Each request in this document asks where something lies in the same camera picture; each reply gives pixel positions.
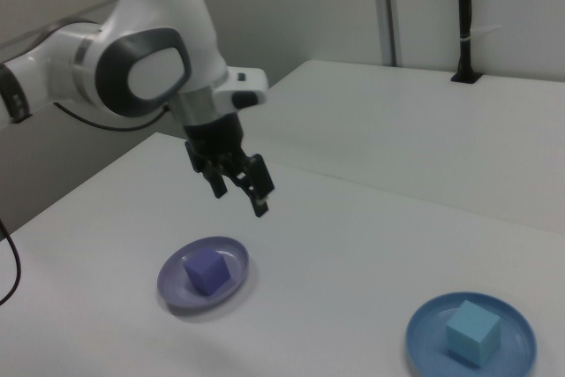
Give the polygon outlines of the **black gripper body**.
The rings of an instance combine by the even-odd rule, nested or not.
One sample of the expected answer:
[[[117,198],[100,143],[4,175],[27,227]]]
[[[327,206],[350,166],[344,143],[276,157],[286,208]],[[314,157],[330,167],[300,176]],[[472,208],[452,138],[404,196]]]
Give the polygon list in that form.
[[[228,157],[244,157],[241,147],[244,132],[236,113],[229,113],[215,121],[184,126],[185,147],[193,167],[204,167],[208,162],[217,164]]]

